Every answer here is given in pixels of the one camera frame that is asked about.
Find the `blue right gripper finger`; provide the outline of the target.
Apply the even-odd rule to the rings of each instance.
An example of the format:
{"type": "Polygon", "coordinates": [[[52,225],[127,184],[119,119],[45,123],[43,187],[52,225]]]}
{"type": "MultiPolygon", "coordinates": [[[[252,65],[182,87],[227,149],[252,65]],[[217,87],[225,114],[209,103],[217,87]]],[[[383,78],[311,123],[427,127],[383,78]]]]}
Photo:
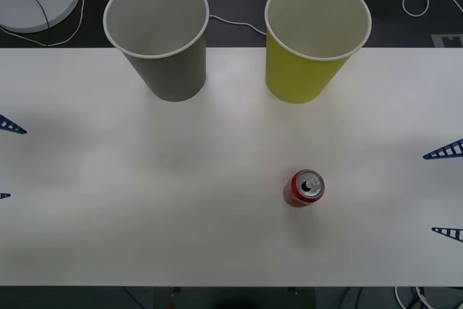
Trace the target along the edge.
{"type": "Polygon", "coordinates": [[[435,233],[443,235],[444,237],[463,242],[463,229],[432,227],[431,230],[435,233]]]}
{"type": "Polygon", "coordinates": [[[426,153],[423,158],[425,160],[440,159],[440,158],[461,158],[463,157],[463,139],[452,142],[444,147],[440,147],[434,151],[426,153]]]}

